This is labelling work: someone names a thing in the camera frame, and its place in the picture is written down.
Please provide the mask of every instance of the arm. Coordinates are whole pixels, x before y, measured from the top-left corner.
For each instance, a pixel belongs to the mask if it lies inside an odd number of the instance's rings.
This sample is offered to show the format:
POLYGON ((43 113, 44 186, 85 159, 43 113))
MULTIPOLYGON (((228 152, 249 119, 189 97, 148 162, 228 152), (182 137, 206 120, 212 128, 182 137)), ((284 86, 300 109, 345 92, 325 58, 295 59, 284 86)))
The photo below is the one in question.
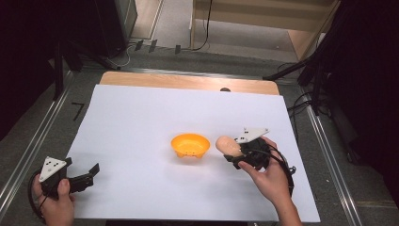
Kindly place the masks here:
POLYGON ((63 179, 58 185, 58 200, 47 198, 42 195, 39 175, 36 176, 33 190, 38 197, 38 204, 41 205, 41 212, 48 226, 72 226, 74 218, 74 197, 70 196, 70 181, 63 179))
MULTIPOLYGON (((266 137, 263 137, 263 139, 277 149, 276 143, 266 137)), ((279 158, 277 152, 272 151, 271 154, 279 158)), ((282 226, 302 225, 299 214, 290 197, 287 178, 275 159, 270 158, 269 166, 263 172, 257 171, 250 164, 243 161, 238 163, 238 166, 249 174, 261 193, 273 203, 282 226)))

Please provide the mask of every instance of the table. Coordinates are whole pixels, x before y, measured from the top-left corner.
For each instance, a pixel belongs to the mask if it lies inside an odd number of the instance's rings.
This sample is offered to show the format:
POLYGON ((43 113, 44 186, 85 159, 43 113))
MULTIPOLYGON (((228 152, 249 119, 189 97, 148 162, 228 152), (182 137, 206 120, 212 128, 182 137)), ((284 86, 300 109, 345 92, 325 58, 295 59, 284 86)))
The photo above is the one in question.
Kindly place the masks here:
POLYGON ((278 94, 276 84, 105 73, 68 154, 74 162, 70 176, 81 174, 87 164, 100 163, 101 168, 95 186, 76 194, 76 217, 277 220, 271 202, 244 171, 226 162, 215 145, 201 159, 178 158, 170 147, 181 133, 202 134, 215 144, 221 135, 234 137, 243 127, 267 125, 268 136, 280 143, 290 165, 297 168, 293 201, 299 215, 304 221, 319 221, 283 98, 263 94, 278 94), (231 92, 219 91, 223 88, 231 92), (239 93, 251 89, 258 93, 239 93))
MULTIPOLYGON (((210 0, 193 0, 191 48, 195 20, 208 19, 210 0)), ((288 29, 299 60, 305 58, 320 34, 327 32, 339 0, 214 0, 211 21, 288 29)))

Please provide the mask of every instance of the floor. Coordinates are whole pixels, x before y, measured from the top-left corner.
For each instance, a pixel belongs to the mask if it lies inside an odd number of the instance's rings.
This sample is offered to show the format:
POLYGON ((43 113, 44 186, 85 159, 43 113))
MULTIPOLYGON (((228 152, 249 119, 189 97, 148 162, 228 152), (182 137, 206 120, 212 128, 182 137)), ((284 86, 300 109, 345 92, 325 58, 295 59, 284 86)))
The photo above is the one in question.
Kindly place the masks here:
MULTIPOLYGON (((286 30, 275 28, 261 28, 256 26, 243 26, 225 23, 210 23, 210 38, 207 45, 197 52, 181 52, 174 54, 177 44, 182 47, 189 45, 189 11, 190 1, 165 0, 159 14, 159 21, 153 31, 151 40, 157 40, 157 47, 151 53, 149 46, 143 46, 141 50, 129 50, 132 59, 123 71, 129 72, 139 69, 185 71, 197 73, 210 73, 220 76, 218 73, 230 74, 231 77, 248 79, 260 79, 266 74, 275 73, 287 65, 285 62, 297 62, 294 49, 290 43, 286 30)), ((204 22, 197 21, 197 27, 204 22)), ((202 44, 204 30, 197 29, 196 46, 202 44)), ((127 62, 128 56, 121 54, 112 60, 119 64, 127 62)), ((37 158, 42 158, 48 153, 59 156, 68 152, 71 142, 84 117, 90 100, 90 91, 101 78, 103 69, 91 61, 85 61, 85 68, 81 73, 74 75, 73 85, 59 116, 43 141, 37 158), (76 121, 72 119, 77 115, 78 106, 72 103, 86 104, 81 115, 76 121)), ((281 95, 287 106, 291 106, 296 97, 301 94, 301 88, 295 83, 298 72, 292 73, 293 79, 281 79, 277 83, 281 95)), ((1 165, 7 166, 1 173, 0 185, 7 182, 8 176, 16 167, 15 159, 21 157, 36 129, 40 126, 41 119, 52 103, 52 88, 49 88, 38 99, 37 103, 17 123, 10 135, 0 142, 2 152, 1 165)), ((316 201, 321 223, 307 225, 398 225, 399 212, 392 203, 381 176, 368 166, 354 166, 346 159, 344 145, 337 133, 332 119, 321 116, 329 146, 334 153, 339 169, 343 175, 353 202, 357 207, 361 224, 351 224, 343 210, 342 198, 339 189, 334 185, 334 178, 327 166, 326 157, 321 151, 319 137, 314 133, 309 114, 306 111, 298 115, 297 127, 300 141, 299 150, 309 176, 313 195, 316 201)), ((35 161, 32 168, 40 165, 35 161)), ((21 225, 40 225, 32 222, 29 207, 25 201, 25 190, 18 191, 15 202, 10 206, 1 225, 13 225, 18 222, 21 225)), ((249 225, 272 225, 271 223, 258 222, 249 225)), ((104 225, 102 220, 77 220, 76 225, 104 225)))

